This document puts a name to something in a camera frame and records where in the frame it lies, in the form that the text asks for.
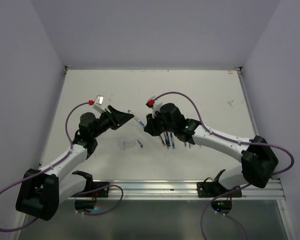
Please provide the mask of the blue capped pen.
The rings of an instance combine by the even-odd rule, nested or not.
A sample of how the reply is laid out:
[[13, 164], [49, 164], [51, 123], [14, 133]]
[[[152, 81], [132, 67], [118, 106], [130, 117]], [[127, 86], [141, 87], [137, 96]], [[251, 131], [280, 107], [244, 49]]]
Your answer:
[[135, 113], [133, 113], [130, 109], [127, 111], [129, 114], [133, 115], [133, 119], [144, 129], [146, 125], [137, 117]]

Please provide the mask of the light blue pen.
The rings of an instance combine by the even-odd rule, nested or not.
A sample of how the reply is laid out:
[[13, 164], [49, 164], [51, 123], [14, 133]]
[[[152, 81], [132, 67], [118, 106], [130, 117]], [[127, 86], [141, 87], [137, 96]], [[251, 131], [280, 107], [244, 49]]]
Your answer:
[[170, 132], [170, 142], [171, 142], [172, 149], [175, 149], [176, 146], [175, 146], [174, 136], [172, 132]]

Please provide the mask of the dark blue pen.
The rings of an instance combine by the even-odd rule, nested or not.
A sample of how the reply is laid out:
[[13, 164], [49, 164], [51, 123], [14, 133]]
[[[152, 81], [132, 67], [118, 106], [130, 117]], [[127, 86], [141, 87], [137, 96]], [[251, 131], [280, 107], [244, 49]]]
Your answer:
[[165, 144], [167, 146], [167, 148], [170, 148], [170, 140], [169, 140], [169, 135], [167, 132], [164, 133], [164, 137], [165, 137]]

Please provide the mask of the red ink pen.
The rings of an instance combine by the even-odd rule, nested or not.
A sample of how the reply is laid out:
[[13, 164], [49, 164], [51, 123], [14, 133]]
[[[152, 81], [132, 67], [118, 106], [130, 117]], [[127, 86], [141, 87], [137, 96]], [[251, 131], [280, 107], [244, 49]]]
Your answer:
[[163, 146], [165, 146], [166, 144], [165, 144], [165, 142], [164, 142], [164, 140], [163, 140], [163, 138], [162, 138], [162, 136], [161, 136], [161, 135], [159, 135], [159, 139], [160, 139], [160, 141], [161, 141], [162, 145], [163, 145]]

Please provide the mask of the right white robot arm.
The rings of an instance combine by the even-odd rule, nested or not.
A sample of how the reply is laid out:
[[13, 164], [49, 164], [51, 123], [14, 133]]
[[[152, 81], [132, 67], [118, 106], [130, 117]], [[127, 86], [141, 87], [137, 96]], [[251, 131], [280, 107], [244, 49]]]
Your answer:
[[205, 187], [217, 196], [225, 196], [230, 190], [246, 184], [264, 188], [279, 163], [263, 137], [237, 137], [231, 142], [221, 132], [204, 128], [200, 121], [185, 118], [173, 103], [162, 104], [149, 100], [146, 106], [152, 110], [146, 116], [146, 133], [158, 136], [170, 132], [181, 142], [211, 148], [239, 162], [230, 170], [222, 169]]

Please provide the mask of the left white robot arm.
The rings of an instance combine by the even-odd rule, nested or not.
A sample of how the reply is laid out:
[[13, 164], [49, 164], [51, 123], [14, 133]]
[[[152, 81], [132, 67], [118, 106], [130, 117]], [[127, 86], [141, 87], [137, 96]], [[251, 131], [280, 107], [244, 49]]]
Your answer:
[[48, 221], [59, 205], [72, 196], [94, 199], [93, 176], [75, 168], [94, 153], [98, 146], [97, 137], [107, 130], [117, 130], [133, 118], [133, 114], [118, 111], [112, 106], [108, 106], [99, 117], [92, 112], [82, 114], [65, 155], [40, 169], [31, 168], [25, 172], [15, 209]]

